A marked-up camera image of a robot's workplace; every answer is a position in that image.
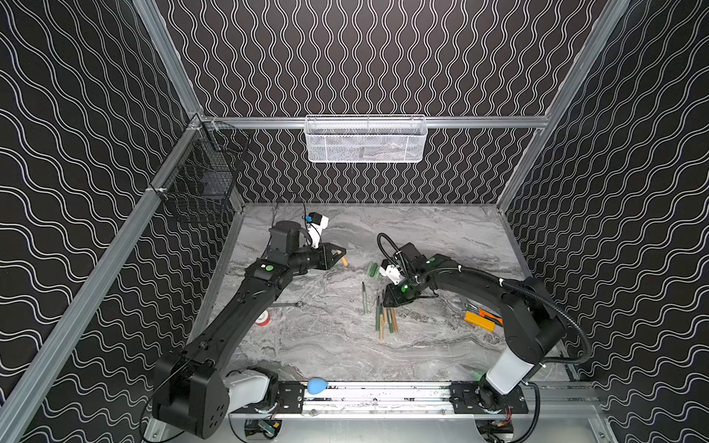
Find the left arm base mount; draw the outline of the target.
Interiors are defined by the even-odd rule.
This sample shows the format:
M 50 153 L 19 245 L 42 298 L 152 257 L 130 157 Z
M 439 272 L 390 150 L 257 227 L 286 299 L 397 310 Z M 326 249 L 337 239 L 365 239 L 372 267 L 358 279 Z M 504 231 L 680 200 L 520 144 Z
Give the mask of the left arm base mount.
M 269 388 L 264 400 L 252 403 L 231 413 L 238 415 L 299 415 L 303 412 L 306 386 L 297 381 L 280 381 L 275 388 Z

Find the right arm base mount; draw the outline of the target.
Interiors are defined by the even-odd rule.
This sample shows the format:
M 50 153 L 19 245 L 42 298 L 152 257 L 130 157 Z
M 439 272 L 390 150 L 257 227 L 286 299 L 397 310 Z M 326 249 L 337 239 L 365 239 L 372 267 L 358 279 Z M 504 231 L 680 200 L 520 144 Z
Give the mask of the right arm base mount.
M 484 382 L 452 382 L 450 403 L 456 415 L 518 415 L 529 413 L 524 393 L 520 386 L 502 395 Z

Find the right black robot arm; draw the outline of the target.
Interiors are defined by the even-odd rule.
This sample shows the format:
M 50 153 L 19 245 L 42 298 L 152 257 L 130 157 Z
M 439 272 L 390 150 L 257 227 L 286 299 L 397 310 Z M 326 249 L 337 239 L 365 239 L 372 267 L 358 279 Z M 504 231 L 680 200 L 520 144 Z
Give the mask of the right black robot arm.
M 411 243 L 384 255 L 380 275 L 390 280 L 381 299 L 385 308 L 409 305 L 430 290 L 456 293 L 492 310 L 482 319 L 502 327 L 505 348 L 478 382 L 476 395 L 486 409 L 498 409 L 543 365 L 581 365 L 591 357 L 581 326 L 535 278 L 498 277 L 441 254 L 428 258 Z

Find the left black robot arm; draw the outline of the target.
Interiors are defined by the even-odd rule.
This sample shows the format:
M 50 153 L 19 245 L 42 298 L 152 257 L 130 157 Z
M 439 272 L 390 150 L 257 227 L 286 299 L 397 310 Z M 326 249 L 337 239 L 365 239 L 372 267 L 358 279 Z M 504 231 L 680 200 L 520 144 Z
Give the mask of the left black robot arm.
M 265 254 L 245 270 L 231 301 L 199 336 L 180 351 L 162 356 L 153 370 L 151 417 L 208 439 L 229 413 L 252 408 L 273 413 L 280 406 L 279 381 L 264 369 L 225 369 L 257 319 L 293 278 L 312 269 L 328 271 L 345 247 L 322 239 L 329 218 L 310 212 L 302 223 L 279 221 L 270 229 Z

